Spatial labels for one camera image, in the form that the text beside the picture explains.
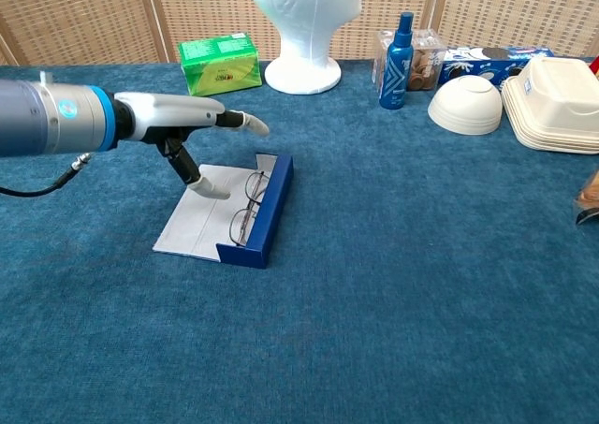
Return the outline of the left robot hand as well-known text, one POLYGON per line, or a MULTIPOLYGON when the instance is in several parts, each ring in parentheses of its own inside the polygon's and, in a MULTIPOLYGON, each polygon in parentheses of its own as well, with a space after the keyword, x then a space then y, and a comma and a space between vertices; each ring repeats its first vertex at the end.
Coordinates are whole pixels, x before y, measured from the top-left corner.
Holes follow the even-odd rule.
POLYGON ((228 110, 221 102, 190 95, 120 92, 115 101, 127 108, 124 139, 154 145, 183 183, 201 197, 226 200, 230 192, 207 179, 183 143, 196 130, 220 127, 247 128, 267 136, 269 127, 259 118, 241 110, 228 110))

